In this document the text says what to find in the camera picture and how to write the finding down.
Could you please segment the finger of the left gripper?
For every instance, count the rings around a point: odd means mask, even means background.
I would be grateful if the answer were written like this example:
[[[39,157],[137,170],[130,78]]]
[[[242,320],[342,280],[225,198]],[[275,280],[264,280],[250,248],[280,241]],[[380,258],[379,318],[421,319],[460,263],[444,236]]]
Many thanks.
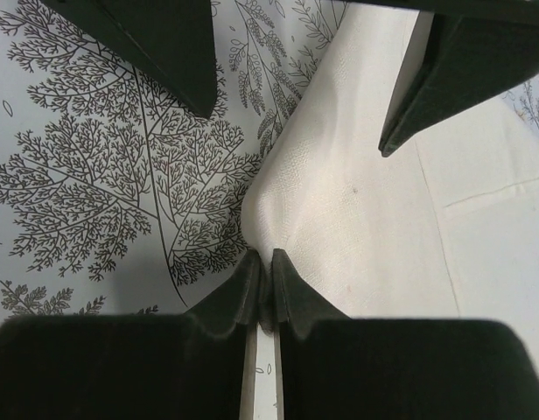
[[[418,19],[395,84],[379,150],[539,73],[539,1],[390,1]]]
[[[45,1],[166,88],[195,115],[217,100],[211,3],[181,0]]]

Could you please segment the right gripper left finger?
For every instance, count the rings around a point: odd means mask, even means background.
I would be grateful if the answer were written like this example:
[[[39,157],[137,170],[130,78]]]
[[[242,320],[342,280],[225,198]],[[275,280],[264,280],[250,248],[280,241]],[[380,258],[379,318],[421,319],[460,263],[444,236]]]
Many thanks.
[[[22,316],[0,326],[0,419],[236,419],[261,259],[179,315]]]

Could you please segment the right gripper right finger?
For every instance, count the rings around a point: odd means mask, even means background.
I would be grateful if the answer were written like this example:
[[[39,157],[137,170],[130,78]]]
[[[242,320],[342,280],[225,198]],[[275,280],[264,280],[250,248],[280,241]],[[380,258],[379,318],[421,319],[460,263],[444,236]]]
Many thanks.
[[[287,419],[539,419],[539,379],[506,325],[349,318],[277,249],[271,262]]]

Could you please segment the white cloth napkin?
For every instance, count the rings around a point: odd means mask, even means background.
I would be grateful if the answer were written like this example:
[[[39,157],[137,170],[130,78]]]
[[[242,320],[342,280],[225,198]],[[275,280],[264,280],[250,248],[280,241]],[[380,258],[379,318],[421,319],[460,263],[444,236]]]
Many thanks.
[[[539,138],[494,98],[378,151],[416,20],[348,8],[248,189],[243,236],[350,316],[499,320],[539,372]]]

